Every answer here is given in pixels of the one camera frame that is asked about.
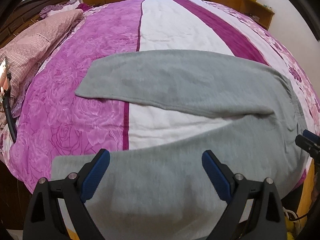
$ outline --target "phone holder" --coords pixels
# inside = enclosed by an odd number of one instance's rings
[[[7,79],[8,82],[10,82],[11,80],[11,73],[7,72]],[[17,129],[16,129],[16,125],[15,125],[15,121],[12,117],[11,114],[11,107],[10,107],[10,86],[8,90],[4,90],[4,94],[2,95],[2,105],[4,108],[4,113],[5,113],[5,117],[7,119],[7,124],[8,124],[8,128],[9,128],[9,132],[12,138],[13,143],[16,142],[17,140]]]

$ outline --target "purple ruffled pillow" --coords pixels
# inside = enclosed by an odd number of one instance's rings
[[[58,12],[70,11],[70,10],[76,9],[80,4],[81,4],[81,0],[71,0],[66,4],[48,5],[41,10],[40,17],[42,19],[45,19],[46,17]]]

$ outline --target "black clamp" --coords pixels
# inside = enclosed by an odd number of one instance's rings
[[[202,155],[202,165],[219,198],[228,206],[207,240],[286,240],[281,200],[271,178],[263,182],[247,180],[221,164],[212,151]],[[236,230],[248,199],[254,199],[243,231]]]
[[[316,134],[304,130],[302,135],[296,137],[296,145],[305,150],[314,159],[315,165],[320,166],[320,137]]]
[[[23,240],[70,240],[59,208],[64,199],[80,240],[104,240],[84,203],[92,198],[110,162],[110,154],[101,149],[79,173],[65,179],[39,179],[32,195],[23,228]],[[247,180],[233,174],[221,164],[212,151],[205,151],[202,164],[220,199],[226,207],[208,240],[286,240],[286,228],[280,198],[271,178],[263,182]],[[242,232],[237,232],[247,199],[254,199],[249,219]]]
[[[81,240],[105,240],[84,203],[92,198],[109,163],[109,152],[101,149],[79,173],[70,173],[62,180],[39,179],[28,207],[23,240],[70,240],[58,198],[64,199],[73,226]]]

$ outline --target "phone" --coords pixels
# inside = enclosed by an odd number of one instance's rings
[[[4,57],[3,61],[0,65],[0,89],[1,89],[1,96],[4,97],[5,93],[10,90],[10,80],[8,78],[8,62],[7,58]]]

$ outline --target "bedspread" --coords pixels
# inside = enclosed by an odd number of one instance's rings
[[[318,99],[308,78],[290,52],[251,19],[201,0],[127,0],[89,15],[34,78],[17,142],[4,154],[11,173],[32,192],[40,177],[50,178],[56,156],[155,146],[219,125],[216,119],[74,95],[93,60],[153,49],[213,51],[269,65],[291,80],[308,129],[320,131]]]

